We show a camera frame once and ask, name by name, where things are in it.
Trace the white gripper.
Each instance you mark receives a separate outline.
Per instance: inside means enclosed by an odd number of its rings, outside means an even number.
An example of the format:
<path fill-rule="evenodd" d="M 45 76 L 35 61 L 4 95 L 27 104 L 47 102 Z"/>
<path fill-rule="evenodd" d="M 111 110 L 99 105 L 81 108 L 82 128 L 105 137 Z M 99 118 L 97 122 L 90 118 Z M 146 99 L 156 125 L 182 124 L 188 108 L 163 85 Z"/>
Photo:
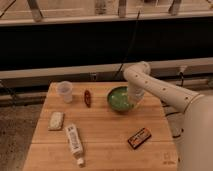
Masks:
<path fill-rule="evenodd" d="M 127 88 L 128 101 L 131 105 L 137 105 L 144 96 L 144 90 L 135 85 L 129 84 Z"/>

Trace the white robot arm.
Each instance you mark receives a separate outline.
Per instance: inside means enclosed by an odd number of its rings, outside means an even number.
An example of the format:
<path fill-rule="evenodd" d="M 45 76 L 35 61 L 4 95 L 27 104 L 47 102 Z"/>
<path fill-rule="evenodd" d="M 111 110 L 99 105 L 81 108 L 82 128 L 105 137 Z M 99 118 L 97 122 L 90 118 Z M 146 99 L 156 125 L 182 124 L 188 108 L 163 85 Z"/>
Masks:
<path fill-rule="evenodd" d="M 213 95 L 161 81 L 150 76 L 151 68 L 141 61 L 127 67 L 128 98 L 137 104 L 145 91 L 184 115 L 178 171 L 213 171 Z"/>

